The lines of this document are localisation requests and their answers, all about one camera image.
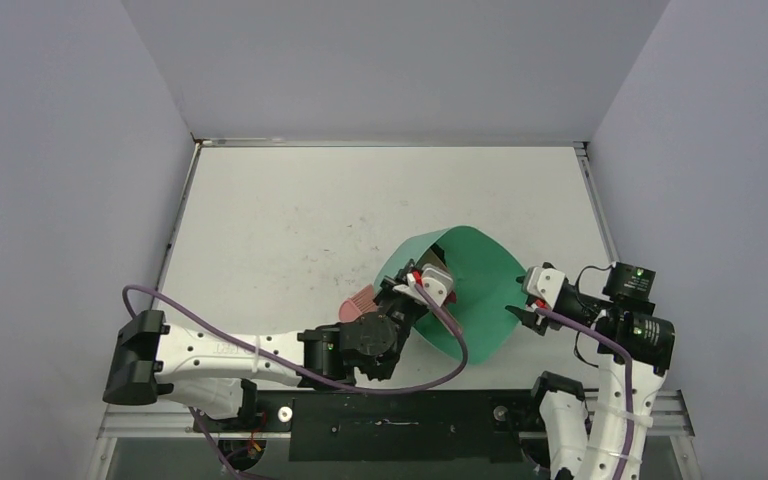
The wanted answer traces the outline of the pink hand broom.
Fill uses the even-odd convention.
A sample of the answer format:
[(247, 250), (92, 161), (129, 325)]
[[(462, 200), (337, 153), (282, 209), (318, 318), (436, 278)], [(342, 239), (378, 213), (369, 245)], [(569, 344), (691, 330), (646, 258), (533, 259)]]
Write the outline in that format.
[(375, 304), (373, 297), (360, 295), (352, 296), (346, 299), (338, 308), (338, 320), (342, 323), (350, 323), (363, 314), (374, 312), (376, 310), (377, 305)]

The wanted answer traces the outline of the green plastic waste bin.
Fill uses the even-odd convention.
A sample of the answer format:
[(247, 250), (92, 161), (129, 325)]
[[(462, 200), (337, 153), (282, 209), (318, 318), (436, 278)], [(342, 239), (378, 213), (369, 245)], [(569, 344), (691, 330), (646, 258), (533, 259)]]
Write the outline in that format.
[(521, 307), (526, 295), (516, 279), (526, 269), (492, 237), (472, 226), (454, 226), (408, 238), (391, 254), (375, 277), (379, 285), (410, 260), (419, 261), (439, 247), (439, 258), (454, 277), (455, 301), (447, 305), (462, 329), (468, 363), (491, 358), (520, 324), (507, 306)]

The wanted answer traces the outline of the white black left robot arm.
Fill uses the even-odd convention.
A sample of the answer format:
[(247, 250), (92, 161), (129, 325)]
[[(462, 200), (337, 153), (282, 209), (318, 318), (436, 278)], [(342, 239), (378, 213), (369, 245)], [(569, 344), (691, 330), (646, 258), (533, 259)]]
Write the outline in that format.
[(414, 275), (385, 279), (370, 311), (349, 322), (268, 335), (231, 335), (134, 312), (118, 332), (102, 399), (144, 406), (164, 399), (242, 431), (257, 420), (256, 384), (332, 390), (356, 376), (391, 378), (414, 324), (428, 314)]

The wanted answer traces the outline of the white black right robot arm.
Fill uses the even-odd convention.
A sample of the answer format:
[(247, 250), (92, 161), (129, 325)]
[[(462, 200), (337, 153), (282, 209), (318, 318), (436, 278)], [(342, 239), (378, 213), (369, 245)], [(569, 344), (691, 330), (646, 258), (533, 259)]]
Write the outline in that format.
[(595, 340), (598, 393), (588, 402), (581, 382), (544, 372), (525, 402), (528, 421), (545, 429), (552, 479), (637, 479), (658, 393), (671, 366), (672, 322), (655, 316), (649, 296), (655, 272), (615, 262), (604, 268), (599, 298), (550, 263), (518, 277), (526, 296), (509, 307), (539, 335), (570, 328)]

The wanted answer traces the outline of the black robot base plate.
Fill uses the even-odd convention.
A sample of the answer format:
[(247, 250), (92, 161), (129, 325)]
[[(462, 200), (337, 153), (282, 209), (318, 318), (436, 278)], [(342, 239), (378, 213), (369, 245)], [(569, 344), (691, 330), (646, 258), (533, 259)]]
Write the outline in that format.
[(241, 418), (202, 416), (193, 428), (256, 440), (286, 434), (292, 462), (549, 460), (545, 425), (528, 389), (398, 396), (261, 390)]

